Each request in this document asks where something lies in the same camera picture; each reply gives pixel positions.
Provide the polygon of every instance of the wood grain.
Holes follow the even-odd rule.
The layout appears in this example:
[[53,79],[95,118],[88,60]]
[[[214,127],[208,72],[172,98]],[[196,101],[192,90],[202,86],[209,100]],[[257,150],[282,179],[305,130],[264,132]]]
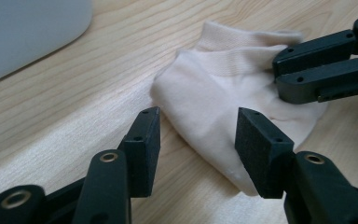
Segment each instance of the wood grain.
[[[46,193],[84,176],[153,103],[154,75],[191,47],[205,21],[295,29],[313,39],[351,29],[358,1],[93,1],[76,41],[0,80],[0,192]],[[287,223],[282,200],[238,192],[161,118],[154,192],[132,200],[133,223]],[[329,157],[358,187],[358,96],[332,102],[299,150]]]

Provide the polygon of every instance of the white cloth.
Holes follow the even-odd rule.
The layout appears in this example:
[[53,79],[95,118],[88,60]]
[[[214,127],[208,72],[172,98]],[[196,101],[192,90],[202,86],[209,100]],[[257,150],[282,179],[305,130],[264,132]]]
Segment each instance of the white cloth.
[[278,97],[272,60],[300,41],[294,31],[249,32],[206,22],[196,46],[179,50],[152,85],[154,103],[176,131],[247,195],[257,192],[234,148],[238,108],[263,113],[295,147],[326,109],[326,104],[291,105]]

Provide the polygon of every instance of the table surface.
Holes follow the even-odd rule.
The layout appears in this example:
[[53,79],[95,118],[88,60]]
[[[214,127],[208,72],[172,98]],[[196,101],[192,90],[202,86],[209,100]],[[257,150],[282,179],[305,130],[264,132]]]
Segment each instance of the table surface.
[[[76,41],[0,80],[0,192],[49,194],[83,177],[153,105],[157,71],[190,48],[205,21],[245,30],[301,31],[306,40],[351,29],[358,1],[93,1]],[[299,150],[329,157],[358,188],[358,96],[331,102]],[[247,197],[161,117],[152,197],[132,199],[133,223],[287,223],[282,200]]]

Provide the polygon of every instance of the wooden table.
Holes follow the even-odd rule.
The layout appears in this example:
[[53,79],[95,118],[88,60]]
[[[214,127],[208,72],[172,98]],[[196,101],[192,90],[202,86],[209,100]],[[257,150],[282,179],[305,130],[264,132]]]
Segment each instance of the wooden table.
[[[78,40],[0,80],[0,192],[46,193],[84,176],[91,157],[116,148],[150,85],[202,24],[295,29],[306,40],[351,29],[358,1],[94,1]],[[329,157],[358,187],[358,96],[332,102],[300,150]],[[148,199],[133,223],[287,223],[282,200],[240,193],[161,118],[161,151]]]

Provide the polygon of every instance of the white container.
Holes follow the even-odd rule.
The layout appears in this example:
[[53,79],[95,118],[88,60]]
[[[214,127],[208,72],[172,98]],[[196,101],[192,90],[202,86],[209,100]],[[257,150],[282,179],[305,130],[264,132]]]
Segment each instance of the white container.
[[91,0],[0,0],[0,77],[79,37],[91,16]]

